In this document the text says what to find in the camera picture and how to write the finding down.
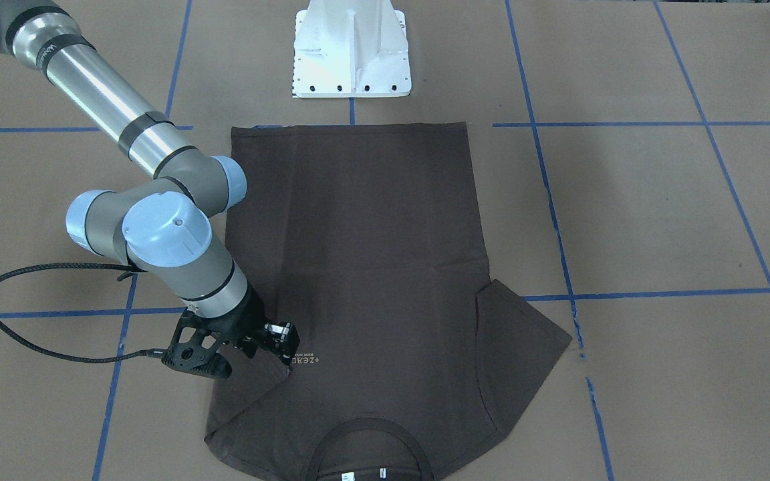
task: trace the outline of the black clamp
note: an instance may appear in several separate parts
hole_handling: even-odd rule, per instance
[[[186,328],[194,329],[195,334],[188,341],[181,341],[180,336]],[[205,347],[204,340],[208,336],[216,340]],[[205,319],[193,311],[184,311],[177,321],[171,344],[163,353],[162,363],[175,371],[226,379],[232,372],[231,365],[217,351],[227,345],[240,349],[249,359],[254,357],[257,348],[269,351],[289,369],[299,348],[299,334],[293,323],[268,320],[263,301],[249,284],[242,301],[223,316]]]

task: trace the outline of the grid line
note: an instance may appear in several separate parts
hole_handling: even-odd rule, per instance
[[[528,109],[528,118],[531,119],[531,130],[534,137],[534,147],[537,149],[537,159],[540,164],[540,173],[543,175],[543,186],[546,189],[548,197],[548,211],[551,215],[551,222],[554,232],[557,235],[557,247],[560,253],[560,266],[563,269],[563,278],[566,283],[566,293],[569,296],[569,308],[572,310],[572,322],[575,325],[575,336],[577,336],[578,347],[584,349],[584,338],[581,336],[581,325],[578,323],[578,308],[575,306],[574,292],[572,292],[572,280],[569,277],[569,265],[566,264],[566,253],[563,249],[563,238],[560,236],[560,225],[557,220],[557,213],[554,210],[554,198],[551,192],[551,184],[548,182],[548,173],[546,170],[545,159],[543,157],[543,146],[540,144],[540,135],[537,131],[537,119],[534,116],[534,107],[531,101],[531,91],[528,88],[528,79],[525,74],[525,65],[522,64],[522,50],[519,48],[519,36],[516,34],[516,25],[513,22],[513,10],[510,7],[510,0],[504,0],[507,7],[507,19],[510,23],[510,34],[513,37],[513,49],[516,53],[516,63],[519,64],[519,75],[522,80],[522,89],[525,92],[525,104]]]
[[[132,302],[135,300],[135,289],[138,284],[138,274],[132,276],[129,284],[129,293],[126,295],[126,308],[123,320],[120,322],[120,337],[118,338],[117,356],[123,356],[123,347],[126,341],[126,332],[129,330],[129,319],[132,311]],[[92,481],[99,481],[100,471],[103,469],[103,459],[106,453],[106,441],[109,439],[109,426],[112,421],[112,411],[115,408],[115,396],[117,383],[120,378],[120,360],[115,362],[112,371],[112,380],[109,385],[109,398],[106,400],[106,413],[103,417],[103,428],[100,430],[100,441],[97,445],[97,457],[94,460],[94,475]]]
[[[680,121],[680,122],[493,122],[492,127],[528,128],[528,127],[763,127],[770,126],[770,121]]]
[[[576,301],[586,299],[649,299],[667,297],[707,297],[722,295],[766,295],[770,293],[770,287],[749,287],[748,289],[699,289],[682,291],[632,291],[616,293],[575,293]],[[523,295],[526,302],[569,301],[569,295]],[[132,316],[156,315],[156,314],[180,314],[184,307],[135,307],[130,314]],[[0,313],[0,319],[42,319],[42,317],[95,317],[95,316],[120,316],[126,309],[88,309],[73,311],[14,311],[13,313]]]
[[[522,51],[519,48],[519,36],[516,34],[516,25],[513,21],[513,9],[510,6],[510,0],[504,0],[504,6],[507,7],[507,20],[510,23],[510,34],[513,36],[513,49],[516,53],[516,62],[519,64],[519,75],[522,80],[522,89],[525,91],[525,104],[528,108],[528,118],[531,121],[531,131],[534,137],[534,146],[537,149],[537,161],[539,162],[540,171],[543,174],[543,185],[548,195],[548,213],[551,216],[554,232],[557,235],[557,245],[560,251],[560,267],[563,270],[563,277],[566,282],[566,295],[569,301],[569,308],[572,311],[572,323],[575,325],[575,336],[577,336],[578,347],[580,347],[580,359],[586,361],[586,354],[584,353],[584,338],[581,335],[581,325],[578,323],[578,308],[575,305],[575,295],[572,289],[571,277],[569,277],[569,266],[566,264],[566,254],[563,247],[563,238],[560,234],[560,227],[558,223],[557,213],[554,210],[554,198],[552,195],[551,185],[548,182],[548,173],[546,170],[545,159],[543,157],[543,146],[540,144],[539,130],[537,127],[537,118],[534,116],[533,104],[531,103],[531,91],[528,88],[528,79],[525,74],[525,65],[522,63]],[[599,405],[596,402],[596,393],[593,387],[593,383],[589,377],[586,378],[587,389],[590,393],[590,403],[593,407],[593,415],[596,421],[596,434],[599,436],[599,443],[602,447],[602,459],[605,462],[605,472],[608,475],[608,481],[614,481],[614,468],[611,464],[611,455],[608,449],[608,441],[605,438],[605,428],[602,423],[602,414],[599,411]]]
[[[759,259],[762,272],[765,274],[768,287],[770,288],[770,270],[768,270],[765,257],[762,255],[759,243],[757,242],[757,235],[754,234],[753,228],[751,227],[751,222],[749,222],[748,216],[745,214],[745,207],[742,205],[742,201],[739,198],[739,193],[736,192],[736,186],[733,185],[733,178],[730,177],[730,172],[727,170],[727,164],[724,162],[724,156],[721,155],[721,149],[719,149],[718,143],[715,140],[715,135],[712,133],[712,127],[706,120],[706,113],[703,112],[703,107],[700,105],[700,98],[697,97],[697,93],[694,91],[694,85],[691,83],[691,78],[688,76],[688,70],[685,68],[685,64],[682,63],[682,56],[679,54],[678,48],[676,48],[676,42],[673,40],[673,36],[670,33],[670,28],[667,27],[667,22],[665,21],[663,13],[661,13],[661,8],[659,7],[658,2],[653,2],[653,6],[655,8],[655,12],[658,14],[661,27],[664,28],[665,34],[667,35],[667,40],[670,42],[673,55],[676,57],[676,62],[679,64],[679,68],[682,70],[682,76],[685,78],[685,83],[688,85],[688,90],[690,90],[691,97],[694,100],[694,105],[697,107],[697,112],[700,114],[703,127],[706,128],[706,133],[709,135],[709,142],[711,142],[712,149],[715,151],[715,156],[718,158],[718,164],[721,165],[721,172],[724,174],[724,178],[727,181],[727,186],[730,189],[730,193],[733,195],[733,201],[735,201],[736,207],[739,209],[739,215],[742,217],[742,222],[745,225],[746,231],[748,232],[748,237],[751,239],[751,244],[753,244],[754,251],[757,253],[757,258]]]
[[[183,13],[183,26],[180,28],[180,42],[177,43],[177,57],[174,59],[171,85],[168,86],[168,100],[165,103],[166,118],[171,118],[171,106],[174,103],[174,92],[177,91],[177,75],[180,73],[180,62],[183,61],[183,51],[186,48],[186,32],[189,30],[189,15],[191,13],[192,0],[186,0],[186,12]]]

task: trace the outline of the white metal base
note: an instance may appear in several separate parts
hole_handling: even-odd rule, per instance
[[[406,16],[390,0],[311,0],[296,13],[293,96],[404,97]]]

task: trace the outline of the light blue joint cap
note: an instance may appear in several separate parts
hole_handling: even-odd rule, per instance
[[[74,243],[79,244],[90,252],[97,252],[91,249],[91,244],[88,244],[88,236],[85,233],[85,221],[88,218],[88,209],[91,208],[91,204],[94,203],[95,198],[99,197],[105,192],[112,192],[110,190],[89,190],[83,194],[79,194],[79,197],[75,198],[70,203],[70,207],[67,209],[67,216],[64,218],[64,222],[67,224],[67,233]]]
[[[227,211],[245,198],[245,194],[248,192],[248,180],[245,179],[242,167],[239,167],[239,164],[229,156],[216,155],[213,158],[222,164],[227,177],[227,205],[223,210]]]
[[[120,228],[129,249],[158,267],[180,267],[195,261],[213,238],[207,216],[189,197],[171,191],[136,202]]]

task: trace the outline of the black cable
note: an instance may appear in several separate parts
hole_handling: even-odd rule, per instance
[[[6,272],[0,276],[0,283],[10,279],[11,277],[21,276],[23,274],[28,274],[30,272],[50,271],[53,269],[100,269],[100,270],[109,270],[109,271],[124,271],[124,274],[118,277],[119,281],[126,279],[126,277],[130,277],[133,274],[136,274],[138,272],[143,272],[139,268],[132,267],[130,265],[94,264],[94,263],[40,264],[40,265],[30,265],[28,267],[23,267],[22,269],[17,269],[16,271]],[[23,338],[21,335],[17,334],[16,332],[13,332],[12,329],[4,325],[2,320],[0,320],[0,329],[2,329],[2,331],[5,334],[11,336],[13,340],[19,342],[23,346],[28,347],[33,351],[36,351],[41,354],[46,354],[47,356],[52,356],[53,358],[56,358],[56,359],[64,359],[64,360],[73,361],[73,362],[107,363],[107,362],[117,362],[119,360],[137,358],[140,356],[161,358],[162,354],[165,354],[165,349],[155,348],[155,349],[142,349],[134,353],[123,354],[122,356],[115,356],[113,358],[83,358],[80,356],[71,356],[69,354],[56,353],[55,351],[51,351],[43,347],[37,346],[36,344],[33,344],[27,339]]]

